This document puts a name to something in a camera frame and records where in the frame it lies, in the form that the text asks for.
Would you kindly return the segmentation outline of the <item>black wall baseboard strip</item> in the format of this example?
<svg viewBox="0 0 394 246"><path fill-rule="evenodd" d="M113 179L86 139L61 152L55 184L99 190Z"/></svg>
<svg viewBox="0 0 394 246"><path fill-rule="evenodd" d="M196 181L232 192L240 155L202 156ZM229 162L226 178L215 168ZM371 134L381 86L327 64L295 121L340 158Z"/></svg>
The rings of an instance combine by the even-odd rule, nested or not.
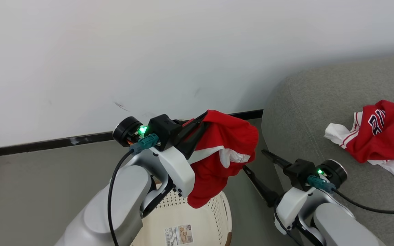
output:
<svg viewBox="0 0 394 246"><path fill-rule="evenodd" d="M217 111L214 110L208 110L208 111L209 112L205 117L204 121L209 123L209 127L204 133L203 137L200 139L199 143L201 141L206 140L210 135L210 131L215 127L216 120L212 120L212 117L217 113ZM175 121L179 121L180 124L183 125L191 120L186 122L180 120L175 120ZM44 142L29 143L26 145L4 147L4 148L0 148L0 156L114 140L112 133L113 132L106 132L101 134L78 136L78 137L72 137L67 139L50 140Z"/></svg>

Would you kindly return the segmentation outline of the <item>red white sports jersey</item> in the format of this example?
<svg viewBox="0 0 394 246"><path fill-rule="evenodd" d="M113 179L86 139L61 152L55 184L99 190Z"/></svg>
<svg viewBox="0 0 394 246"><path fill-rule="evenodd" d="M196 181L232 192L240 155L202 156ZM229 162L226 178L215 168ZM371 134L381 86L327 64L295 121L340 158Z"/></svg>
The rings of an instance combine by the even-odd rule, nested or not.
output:
<svg viewBox="0 0 394 246"><path fill-rule="evenodd" d="M352 129L329 124L324 137L357 162L378 165L394 175L394 103L380 100L354 113Z"/></svg>

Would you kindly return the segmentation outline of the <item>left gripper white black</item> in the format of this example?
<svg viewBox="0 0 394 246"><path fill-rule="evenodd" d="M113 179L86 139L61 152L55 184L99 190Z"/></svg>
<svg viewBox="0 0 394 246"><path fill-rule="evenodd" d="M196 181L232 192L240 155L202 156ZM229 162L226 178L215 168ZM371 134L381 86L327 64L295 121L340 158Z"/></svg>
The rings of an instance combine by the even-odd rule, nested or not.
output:
<svg viewBox="0 0 394 246"><path fill-rule="evenodd" d="M181 196L187 197L195 184L195 174L188 160L209 127L209 123L204 121L208 112L183 124L176 138L175 147L162 152L155 148L155 145L160 145L158 136L148 135L148 124L143 125L134 117L122 120L115 127L112 136L120 145L136 149L136 154L127 166L143 167L148 174L155 176L166 185L170 179L173 188Z"/></svg>

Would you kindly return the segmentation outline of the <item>grey fabric sofa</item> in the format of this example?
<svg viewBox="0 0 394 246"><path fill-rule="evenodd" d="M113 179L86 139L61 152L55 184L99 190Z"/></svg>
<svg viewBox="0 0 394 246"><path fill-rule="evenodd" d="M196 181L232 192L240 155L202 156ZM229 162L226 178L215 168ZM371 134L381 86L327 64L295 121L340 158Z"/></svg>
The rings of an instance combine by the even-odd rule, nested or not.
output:
<svg viewBox="0 0 394 246"><path fill-rule="evenodd" d="M326 127L352 129L354 113L380 100L394 103L394 56L311 69L287 77L270 96L262 131L271 153L294 163L340 163L347 180L335 199L386 246L394 246L394 175L357 162L324 137Z"/></svg>

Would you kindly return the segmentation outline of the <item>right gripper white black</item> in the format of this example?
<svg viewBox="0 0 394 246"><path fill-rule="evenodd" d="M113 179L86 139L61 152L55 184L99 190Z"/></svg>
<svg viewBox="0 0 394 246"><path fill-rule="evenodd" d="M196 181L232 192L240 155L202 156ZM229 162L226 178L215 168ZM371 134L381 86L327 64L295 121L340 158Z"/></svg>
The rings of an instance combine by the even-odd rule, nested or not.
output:
<svg viewBox="0 0 394 246"><path fill-rule="evenodd" d="M292 165L291 162L266 149L262 149L261 153L280 168ZM248 166L244 165L242 169L267 206L271 208L275 205L275 218L278 220L277 225L282 230L291 230L294 226L300 226L301 231L306 232L308 226L302 222L303 218L311 215L323 203L340 205L334 198L334 190L337 190L347 180L347 172L344 167L335 160L327 159L316 166L319 178L308 177L308 182L311 185L308 191L291 187L282 195L280 202L275 204L279 194L264 185Z"/></svg>

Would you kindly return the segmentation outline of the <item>paper label sticker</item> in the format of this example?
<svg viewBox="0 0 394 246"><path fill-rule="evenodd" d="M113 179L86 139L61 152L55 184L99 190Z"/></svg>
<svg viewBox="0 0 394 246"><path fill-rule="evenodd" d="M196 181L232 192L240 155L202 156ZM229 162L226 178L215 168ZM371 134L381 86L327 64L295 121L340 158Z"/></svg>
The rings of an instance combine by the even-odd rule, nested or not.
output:
<svg viewBox="0 0 394 246"><path fill-rule="evenodd" d="M194 243L192 226L190 224L164 229L166 246L182 246Z"/></svg>

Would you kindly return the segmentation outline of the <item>red white sports shorts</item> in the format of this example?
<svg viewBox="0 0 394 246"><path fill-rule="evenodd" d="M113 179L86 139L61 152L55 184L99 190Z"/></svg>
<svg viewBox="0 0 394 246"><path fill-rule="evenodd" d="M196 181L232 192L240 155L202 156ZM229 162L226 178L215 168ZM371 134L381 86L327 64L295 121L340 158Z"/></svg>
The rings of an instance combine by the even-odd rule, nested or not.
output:
<svg viewBox="0 0 394 246"><path fill-rule="evenodd" d="M195 209L217 196L229 177L255 160L259 141L255 126L216 110L209 110L203 123L209 126L188 160L195 184L187 202Z"/></svg>

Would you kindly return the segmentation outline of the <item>white perforated plastic laundry basket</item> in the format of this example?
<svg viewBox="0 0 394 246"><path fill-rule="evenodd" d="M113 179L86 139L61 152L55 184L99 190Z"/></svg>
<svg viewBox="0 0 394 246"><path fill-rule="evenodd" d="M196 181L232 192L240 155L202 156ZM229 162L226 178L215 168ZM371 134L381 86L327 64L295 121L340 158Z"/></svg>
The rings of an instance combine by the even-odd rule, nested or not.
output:
<svg viewBox="0 0 394 246"><path fill-rule="evenodd" d="M131 246L166 246L164 229L190 224L194 243L182 246L231 246L232 215L224 192L194 209L187 199L170 191L143 220Z"/></svg>

